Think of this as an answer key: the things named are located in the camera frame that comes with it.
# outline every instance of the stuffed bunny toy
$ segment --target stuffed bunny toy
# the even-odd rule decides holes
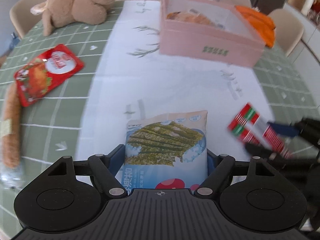
[[[31,8],[32,14],[42,13],[43,35],[49,36],[55,28],[73,22],[91,25],[106,20],[107,11],[115,0],[47,0]]]

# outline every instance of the pink box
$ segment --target pink box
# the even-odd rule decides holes
[[[194,9],[219,27],[167,19]],[[253,67],[265,42],[233,5],[212,0],[161,0],[160,53]]]

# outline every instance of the seaweed snack bag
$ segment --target seaweed snack bag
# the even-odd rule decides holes
[[[129,121],[121,184],[133,188],[190,188],[207,178],[208,111]]]
[[[14,74],[22,106],[30,106],[44,97],[83,66],[63,44],[40,54]]]

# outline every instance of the brown sausage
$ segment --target brown sausage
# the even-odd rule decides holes
[[[20,117],[21,104],[17,85],[13,82],[6,92],[2,121],[11,119],[11,133],[1,138],[2,161],[5,166],[15,168],[20,163]]]

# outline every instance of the red and green striped package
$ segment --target red and green striped package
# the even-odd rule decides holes
[[[243,142],[248,142],[246,134],[252,134],[253,141],[250,141],[251,143],[261,143],[264,146],[267,144],[272,151],[280,153],[284,158],[289,158],[291,155],[277,133],[249,103],[236,115],[228,128]]]

